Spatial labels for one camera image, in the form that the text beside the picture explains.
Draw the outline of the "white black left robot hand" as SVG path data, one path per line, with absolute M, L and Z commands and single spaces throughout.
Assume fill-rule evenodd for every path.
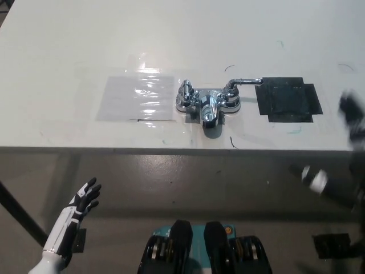
M 99 202 L 101 185 L 92 178 L 86 182 L 62 209 L 57 218 L 43 250 L 59 255 L 65 263 L 72 257 L 72 247 L 84 217 L 95 208 Z

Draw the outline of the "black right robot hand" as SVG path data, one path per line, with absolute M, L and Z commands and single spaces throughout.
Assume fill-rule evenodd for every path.
M 289 170 L 312 192 L 349 209 L 364 208 L 364 103 L 353 91 L 345 91 L 339 100 L 339 112 L 353 148 L 348 165 L 351 179 L 336 178 L 312 166 L 291 165 Z

